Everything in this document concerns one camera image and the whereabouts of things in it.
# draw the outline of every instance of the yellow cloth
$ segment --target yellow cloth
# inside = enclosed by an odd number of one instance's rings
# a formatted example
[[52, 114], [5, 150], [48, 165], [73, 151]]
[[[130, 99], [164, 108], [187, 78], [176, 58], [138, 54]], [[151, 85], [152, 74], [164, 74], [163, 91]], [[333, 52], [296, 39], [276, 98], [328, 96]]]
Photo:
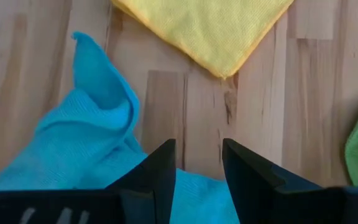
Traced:
[[111, 0], [217, 77], [235, 74], [293, 0]]

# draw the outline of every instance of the wooden table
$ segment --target wooden table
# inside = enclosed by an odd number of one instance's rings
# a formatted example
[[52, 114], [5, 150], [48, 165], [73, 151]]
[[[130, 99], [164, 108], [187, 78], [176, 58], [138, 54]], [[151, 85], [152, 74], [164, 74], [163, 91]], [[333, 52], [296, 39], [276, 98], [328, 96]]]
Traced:
[[108, 0], [0, 0], [0, 170], [72, 88], [74, 30], [92, 35], [137, 93], [147, 152], [176, 138], [179, 167], [222, 179], [221, 142], [234, 138], [318, 184], [347, 184], [358, 0], [296, 0], [226, 81]]

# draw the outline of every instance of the wooden surface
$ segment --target wooden surface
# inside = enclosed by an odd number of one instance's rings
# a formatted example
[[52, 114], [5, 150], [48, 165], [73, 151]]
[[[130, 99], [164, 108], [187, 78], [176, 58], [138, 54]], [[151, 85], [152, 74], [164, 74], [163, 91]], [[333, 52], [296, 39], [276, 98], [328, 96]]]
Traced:
[[137, 93], [147, 152], [176, 138], [179, 167], [222, 179], [221, 141], [234, 138], [318, 184], [347, 184], [358, 0], [296, 0], [226, 81], [108, 0], [0, 0], [0, 170], [72, 88], [74, 30], [92, 35]]

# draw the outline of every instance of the blue cloth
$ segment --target blue cloth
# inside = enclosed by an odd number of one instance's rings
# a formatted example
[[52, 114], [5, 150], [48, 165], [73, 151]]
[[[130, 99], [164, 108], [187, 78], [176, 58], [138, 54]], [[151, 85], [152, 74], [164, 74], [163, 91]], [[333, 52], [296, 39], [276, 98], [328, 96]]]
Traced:
[[[102, 189], [147, 156], [132, 133], [136, 95], [91, 37], [73, 38], [75, 89], [0, 173], [0, 190]], [[178, 169], [171, 223], [239, 223], [227, 184]]]

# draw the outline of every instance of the table surface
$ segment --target table surface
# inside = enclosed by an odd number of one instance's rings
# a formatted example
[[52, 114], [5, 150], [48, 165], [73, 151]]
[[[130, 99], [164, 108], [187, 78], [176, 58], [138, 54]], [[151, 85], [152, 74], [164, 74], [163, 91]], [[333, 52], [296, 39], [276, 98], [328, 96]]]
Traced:
[[323, 186], [348, 184], [358, 119], [358, 0], [296, 0], [227, 80], [108, 0], [0, 0], [0, 170], [71, 90], [75, 30], [93, 36], [142, 104], [147, 152], [177, 139], [177, 164], [224, 178], [223, 138]]

